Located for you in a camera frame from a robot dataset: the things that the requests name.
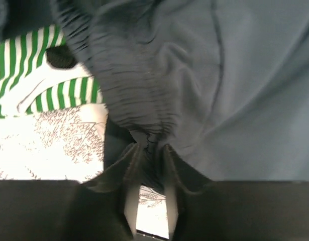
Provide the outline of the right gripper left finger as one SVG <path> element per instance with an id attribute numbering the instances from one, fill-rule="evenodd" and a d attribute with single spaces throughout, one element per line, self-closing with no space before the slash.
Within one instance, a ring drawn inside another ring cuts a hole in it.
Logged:
<path id="1" fill-rule="evenodd" d="M 133 240 L 143 150 L 86 183 L 0 180 L 0 240 Z"/>

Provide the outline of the green white striped shorts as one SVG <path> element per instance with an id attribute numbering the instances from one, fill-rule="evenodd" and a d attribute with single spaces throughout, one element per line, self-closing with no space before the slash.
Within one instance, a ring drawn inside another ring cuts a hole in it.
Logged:
<path id="1" fill-rule="evenodd" d="M 0 42 L 0 119 L 102 103 L 82 64 L 58 70 L 48 63 L 46 50 L 64 44 L 55 25 Z"/>

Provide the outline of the dark navy shorts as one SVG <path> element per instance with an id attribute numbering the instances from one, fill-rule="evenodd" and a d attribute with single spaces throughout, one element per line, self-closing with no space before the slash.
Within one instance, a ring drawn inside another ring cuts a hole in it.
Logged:
<path id="1" fill-rule="evenodd" d="M 169 144 L 212 180 L 309 181 L 309 1 L 0 1 L 0 42 L 55 25 L 97 82 L 104 166 Z"/>

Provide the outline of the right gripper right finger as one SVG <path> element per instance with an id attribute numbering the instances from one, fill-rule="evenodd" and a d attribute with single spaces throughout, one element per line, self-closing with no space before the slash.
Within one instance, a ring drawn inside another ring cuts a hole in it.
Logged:
<path id="1" fill-rule="evenodd" d="M 171 240 L 309 240 L 309 182 L 211 181 L 162 153 Z"/>

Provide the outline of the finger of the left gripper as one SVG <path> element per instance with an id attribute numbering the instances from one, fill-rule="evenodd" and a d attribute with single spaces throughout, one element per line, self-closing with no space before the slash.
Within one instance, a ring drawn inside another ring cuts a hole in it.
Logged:
<path id="1" fill-rule="evenodd" d="M 48 48 L 46 50 L 46 60 L 57 69 L 71 69 L 76 65 L 76 59 L 67 46 Z"/>

